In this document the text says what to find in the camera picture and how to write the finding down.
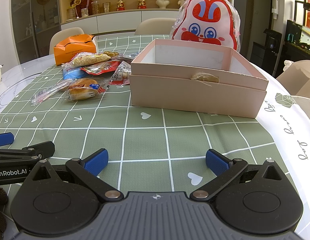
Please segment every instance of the crosshair logo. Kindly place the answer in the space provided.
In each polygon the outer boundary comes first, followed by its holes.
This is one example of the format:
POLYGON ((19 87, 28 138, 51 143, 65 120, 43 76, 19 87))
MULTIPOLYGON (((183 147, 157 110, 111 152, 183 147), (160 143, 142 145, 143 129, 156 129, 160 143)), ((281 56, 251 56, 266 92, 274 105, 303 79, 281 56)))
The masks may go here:
POLYGON ((159 194, 155 194, 155 195, 153 195, 153 199, 155 199, 155 200, 158 200, 158 199, 160 199, 162 196, 161 195, 159 195, 159 194))

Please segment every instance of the orange paper bag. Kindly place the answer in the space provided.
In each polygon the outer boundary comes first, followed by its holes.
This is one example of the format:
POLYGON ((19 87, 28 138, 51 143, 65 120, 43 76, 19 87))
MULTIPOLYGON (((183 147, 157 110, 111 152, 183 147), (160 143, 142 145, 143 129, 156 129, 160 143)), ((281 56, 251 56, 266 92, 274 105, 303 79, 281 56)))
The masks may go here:
POLYGON ((93 35, 70 36, 54 47, 56 66, 70 62, 79 52, 98 53, 97 39, 93 35))

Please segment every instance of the rabbit backpack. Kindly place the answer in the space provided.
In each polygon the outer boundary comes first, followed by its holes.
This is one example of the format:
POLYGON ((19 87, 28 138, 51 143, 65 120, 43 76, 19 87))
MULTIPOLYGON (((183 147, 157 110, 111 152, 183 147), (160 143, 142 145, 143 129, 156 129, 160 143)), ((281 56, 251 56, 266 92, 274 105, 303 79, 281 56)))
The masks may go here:
POLYGON ((231 47, 240 51, 239 14, 227 0, 186 0, 170 38, 231 47))

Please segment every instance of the green checkered tablecloth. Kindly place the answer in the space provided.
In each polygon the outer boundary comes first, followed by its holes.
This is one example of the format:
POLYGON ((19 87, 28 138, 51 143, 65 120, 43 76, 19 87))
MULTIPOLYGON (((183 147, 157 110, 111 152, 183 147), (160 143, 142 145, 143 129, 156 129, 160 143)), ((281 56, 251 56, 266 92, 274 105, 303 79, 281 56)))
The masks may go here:
MULTIPOLYGON (((163 35, 129 36, 98 41, 99 50, 125 54, 140 52, 163 35)), ((51 164, 85 158, 100 148, 109 152, 108 166, 99 177, 121 190, 185 191, 187 194, 212 180, 206 167, 209 148, 232 159, 262 164, 276 160, 291 180, 270 134, 255 120, 217 114, 134 107, 130 87, 112 85, 100 98, 66 102, 63 92, 37 106, 30 98, 63 78, 52 66, 34 79, 0 114, 0 133, 15 136, 20 149, 44 141, 55 144, 51 164)), ((10 201, 21 184, 5 185, 10 201)), ((4 212, 10 216, 10 203, 4 212)))

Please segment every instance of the cartoon eye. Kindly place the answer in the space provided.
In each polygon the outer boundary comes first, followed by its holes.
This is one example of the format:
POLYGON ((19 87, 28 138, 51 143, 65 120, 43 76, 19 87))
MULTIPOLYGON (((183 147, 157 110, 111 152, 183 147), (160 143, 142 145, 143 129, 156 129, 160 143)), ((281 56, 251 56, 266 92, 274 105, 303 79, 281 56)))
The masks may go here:
POLYGON ((217 36, 216 30, 213 27, 208 27, 204 32, 204 36, 206 39, 216 38, 217 36))
POLYGON ((198 36, 200 33, 200 27, 197 23, 193 23, 188 28, 188 31, 198 36))

